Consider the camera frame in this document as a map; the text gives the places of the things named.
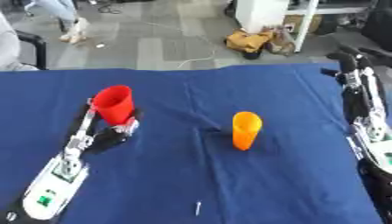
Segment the orange cup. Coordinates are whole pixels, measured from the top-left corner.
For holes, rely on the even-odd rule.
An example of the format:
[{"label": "orange cup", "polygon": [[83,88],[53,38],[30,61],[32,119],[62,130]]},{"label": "orange cup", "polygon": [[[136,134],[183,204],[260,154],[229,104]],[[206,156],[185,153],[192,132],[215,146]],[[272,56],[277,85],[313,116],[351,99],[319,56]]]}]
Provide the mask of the orange cup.
[{"label": "orange cup", "polygon": [[263,126],[262,119],[252,112],[239,112],[233,117],[233,145],[241,150],[249,150]]}]

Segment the blue tablecloth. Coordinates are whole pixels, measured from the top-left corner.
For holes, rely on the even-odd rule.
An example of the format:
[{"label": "blue tablecloth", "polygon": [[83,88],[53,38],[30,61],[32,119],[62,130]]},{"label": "blue tablecloth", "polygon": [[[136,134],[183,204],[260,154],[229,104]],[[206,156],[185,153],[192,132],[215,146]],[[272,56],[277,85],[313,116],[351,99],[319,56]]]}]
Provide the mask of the blue tablecloth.
[{"label": "blue tablecloth", "polygon": [[[336,65],[0,73],[0,207],[58,153],[88,97],[125,84],[144,111],[140,130],[87,158],[62,223],[381,223],[345,139],[341,88],[321,67]],[[250,151],[231,144],[242,110],[264,120]]]}]

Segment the screw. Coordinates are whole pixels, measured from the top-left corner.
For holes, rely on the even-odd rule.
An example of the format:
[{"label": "screw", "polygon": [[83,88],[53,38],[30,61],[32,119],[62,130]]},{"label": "screw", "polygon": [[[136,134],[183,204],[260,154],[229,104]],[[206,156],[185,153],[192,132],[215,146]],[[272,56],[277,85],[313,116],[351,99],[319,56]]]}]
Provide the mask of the screw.
[{"label": "screw", "polygon": [[199,216],[200,208],[201,208],[201,201],[198,201],[198,202],[196,202],[196,211],[195,211],[196,216]]},{"label": "screw", "polygon": [[8,212],[7,213],[7,221],[14,221],[16,218],[18,217],[18,215],[14,212]]}]

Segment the plastic cup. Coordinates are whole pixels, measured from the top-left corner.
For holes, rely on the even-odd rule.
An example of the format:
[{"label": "plastic cup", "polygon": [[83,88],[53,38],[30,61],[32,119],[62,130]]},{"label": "plastic cup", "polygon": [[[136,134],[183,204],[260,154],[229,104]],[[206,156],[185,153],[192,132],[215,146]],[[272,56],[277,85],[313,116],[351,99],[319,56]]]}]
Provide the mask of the plastic cup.
[{"label": "plastic cup", "polygon": [[132,90],[123,85],[105,88],[93,99],[93,105],[110,125],[124,124],[134,109]]},{"label": "plastic cup", "polygon": [[233,145],[247,151],[263,126],[262,119],[252,112],[239,112],[233,117]]}]

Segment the red cup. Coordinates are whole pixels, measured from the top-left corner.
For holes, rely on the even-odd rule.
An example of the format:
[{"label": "red cup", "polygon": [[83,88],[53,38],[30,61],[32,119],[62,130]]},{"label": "red cup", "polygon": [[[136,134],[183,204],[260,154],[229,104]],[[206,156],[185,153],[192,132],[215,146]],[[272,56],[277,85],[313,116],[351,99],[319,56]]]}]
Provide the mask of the red cup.
[{"label": "red cup", "polygon": [[124,85],[105,88],[93,99],[93,105],[110,125],[124,124],[134,109],[132,90]]}]

